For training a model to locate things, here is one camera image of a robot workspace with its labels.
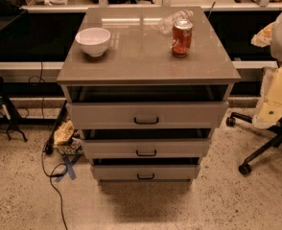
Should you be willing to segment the grey drawer cabinet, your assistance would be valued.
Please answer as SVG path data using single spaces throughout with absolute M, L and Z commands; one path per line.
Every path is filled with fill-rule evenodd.
M 163 7 L 88 10 L 82 27 L 108 29 L 111 45 L 101 57 L 72 45 L 58 76 L 67 104 L 227 102 L 240 76 L 207 17 L 201 8 L 193 9 L 191 50 L 175 57 L 171 37 L 155 27 L 173 13 Z M 211 140 L 217 127 L 77 130 L 82 141 Z M 86 158 L 92 167 L 200 165 L 203 157 Z

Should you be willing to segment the clear plastic bottle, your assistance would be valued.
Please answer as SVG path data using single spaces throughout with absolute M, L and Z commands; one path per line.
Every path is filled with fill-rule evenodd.
M 158 22 L 158 29 L 164 35 L 167 35 L 172 31 L 174 24 L 178 19 L 189 19 L 192 16 L 193 16 L 192 11 L 189 10 L 177 11 L 167 17 L 162 18 Z

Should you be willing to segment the grey top drawer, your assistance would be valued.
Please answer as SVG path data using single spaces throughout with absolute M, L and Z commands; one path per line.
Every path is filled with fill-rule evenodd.
M 218 127 L 228 102 L 205 103 L 69 103 L 78 129 Z

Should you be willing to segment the red soda can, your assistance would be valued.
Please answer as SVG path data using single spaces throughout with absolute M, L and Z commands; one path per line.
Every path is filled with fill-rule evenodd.
M 172 53 L 185 57 L 191 47 L 193 24 L 188 19 L 177 19 L 173 27 Z

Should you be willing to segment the black office chair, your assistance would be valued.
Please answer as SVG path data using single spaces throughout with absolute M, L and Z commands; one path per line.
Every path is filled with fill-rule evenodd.
M 261 129 L 252 123 L 254 110 L 231 108 L 225 116 L 223 168 L 237 177 L 282 179 L 282 120 Z

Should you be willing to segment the grey middle drawer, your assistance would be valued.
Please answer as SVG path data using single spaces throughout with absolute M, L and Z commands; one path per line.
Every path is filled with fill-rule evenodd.
M 203 157 L 210 139 L 136 139 L 82 141 L 82 149 L 89 159 L 97 158 L 179 158 Z

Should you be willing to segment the blue tape cross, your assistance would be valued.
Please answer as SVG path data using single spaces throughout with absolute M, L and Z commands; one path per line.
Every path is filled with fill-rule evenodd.
M 69 177 L 72 180 L 75 180 L 77 178 L 75 171 L 74 171 L 74 165 L 80 160 L 82 156 L 80 154 L 77 155 L 65 155 L 63 157 L 63 162 L 66 165 L 66 168 L 64 169 L 62 175 L 60 177 L 57 177 L 55 179 L 56 182 L 61 182 L 61 180 L 64 178 L 66 174 L 69 175 Z

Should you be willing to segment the white bowl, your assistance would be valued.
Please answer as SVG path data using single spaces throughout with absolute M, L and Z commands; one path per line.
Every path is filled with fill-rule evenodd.
M 75 40 L 84 53 L 99 57 L 110 45 L 111 32 L 104 28 L 87 28 L 78 32 Z

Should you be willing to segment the grey drawer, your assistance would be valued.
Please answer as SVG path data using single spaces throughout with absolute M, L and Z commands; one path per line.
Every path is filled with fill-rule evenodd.
M 92 166 L 96 180 L 192 180 L 200 172 L 199 165 L 188 166 Z
M 97 158 L 179 158 L 203 157 L 210 139 L 136 139 L 82 141 L 82 149 L 89 159 Z
M 228 102 L 205 103 L 69 103 L 78 129 L 218 127 Z

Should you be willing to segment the yellow snack bag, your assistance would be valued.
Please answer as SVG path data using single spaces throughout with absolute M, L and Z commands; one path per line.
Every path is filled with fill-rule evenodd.
M 54 144 L 62 145 L 67 143 L 74 133 L 74 125 L 71 120 L 62 123 L 54 133 Z

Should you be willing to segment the black tripod stand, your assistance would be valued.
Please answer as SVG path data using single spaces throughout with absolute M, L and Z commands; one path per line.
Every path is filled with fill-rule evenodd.
M 11 140 L 10 132 L 11 131 L 17 131 L 19 132 L 24 141 L 27 142 L 27 138 L 24 134 L 24 132 L 19 128 L 19 126 L 16 124 L 16 122 L 19 119 L 19 115 L 17 113 L 17 110 L 15 109 L 14 105 L 10 101 L 9 98 L 5 97 L 2 92 L 0 91 L 0 106 L 2 107 L 6 119 L 9 122 L 8 128 L 6 130 L 6 134 L 8 136 L 8 139 Z

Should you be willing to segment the grey bottom drawer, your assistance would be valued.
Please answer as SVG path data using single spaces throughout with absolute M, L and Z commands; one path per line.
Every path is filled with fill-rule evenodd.
M 188 166 L 92 166 L 96 180 L 192 180 L 200 172 L 199 165 Z

